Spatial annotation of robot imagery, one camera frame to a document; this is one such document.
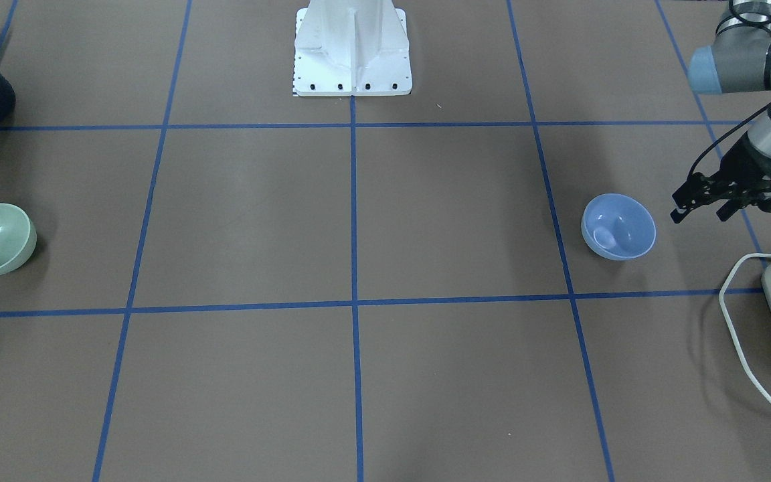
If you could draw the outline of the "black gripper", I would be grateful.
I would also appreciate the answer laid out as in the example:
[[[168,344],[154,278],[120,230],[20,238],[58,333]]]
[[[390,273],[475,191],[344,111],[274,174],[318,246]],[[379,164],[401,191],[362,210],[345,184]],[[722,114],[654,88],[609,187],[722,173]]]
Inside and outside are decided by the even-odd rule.
[[[674,224],[719,201],[723,202],[716,211],[720,222],[727,222],[747,206],[771,213],[771,158],[749,141],[734,144],[721,159],[715,178],[702,173],[686,178],[672,195],[675,208],[670,217]]]

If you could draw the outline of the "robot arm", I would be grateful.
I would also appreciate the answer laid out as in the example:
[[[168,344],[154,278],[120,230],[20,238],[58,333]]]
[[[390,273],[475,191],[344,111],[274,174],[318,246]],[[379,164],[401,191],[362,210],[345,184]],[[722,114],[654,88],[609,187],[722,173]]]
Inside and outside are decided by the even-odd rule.
[[[693,53],[687,73],[696,94],[771,91],[771,1],[729,1],[709,46]],[[747,206],[771,213],[771,101],[742,121],[741,137],[713,174],[689,168],[673,193],[673,222],[722,202],[722,222]]]

